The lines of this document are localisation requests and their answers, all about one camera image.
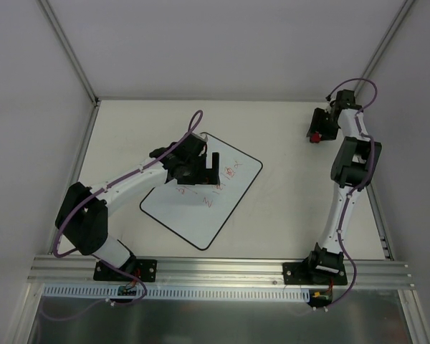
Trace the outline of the red whiteboard eraser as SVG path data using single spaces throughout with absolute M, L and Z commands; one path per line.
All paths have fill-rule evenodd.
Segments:
M 309 141 L 311 143 L 320 143 L 322 140 L 321 135 L 319 133 L 313 133 L 309 137 Z

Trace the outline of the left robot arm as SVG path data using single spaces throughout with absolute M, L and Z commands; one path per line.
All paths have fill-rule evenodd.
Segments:
M 96 186 L 72 184 L 55 220 L 58 236 L 66 237 L 74 250 L 93 256 L 119 280 L 136 274 L 137 258 L 120 240 L 110 235 L 110 216 L 122 205 L 171 181 L 179 185 L 219 184 L 220 155 L 208 152 L 208 141 L 190 133 L 168 147 L 157 148 L 138 166 L 122 176 Z

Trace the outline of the white whiteboard black rim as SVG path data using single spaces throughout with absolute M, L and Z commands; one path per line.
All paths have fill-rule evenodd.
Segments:
M 208 153 L 219 154 L 218 186 L 181 186 L 175 181 L 153 189 L 140 210 L 200 251 L 207 250 L 261 172 L 260 160 L 210 133 Z

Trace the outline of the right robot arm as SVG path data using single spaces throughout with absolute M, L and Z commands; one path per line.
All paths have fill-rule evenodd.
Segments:
M 321 143 L 335 140 L 338 133 L 343 140 L 330 171 L 334 183 L 330 212 L 320 240 L 304 263 L 305 277 L 312 285 L 347 284 L 345 237 L 353 209 L 371 183 L 382 151 L 382 145 L 368 134 L 363 107 L 350 90 L 337 92 L 327 109 L 314 110 L 307 137 L 311 143 Z

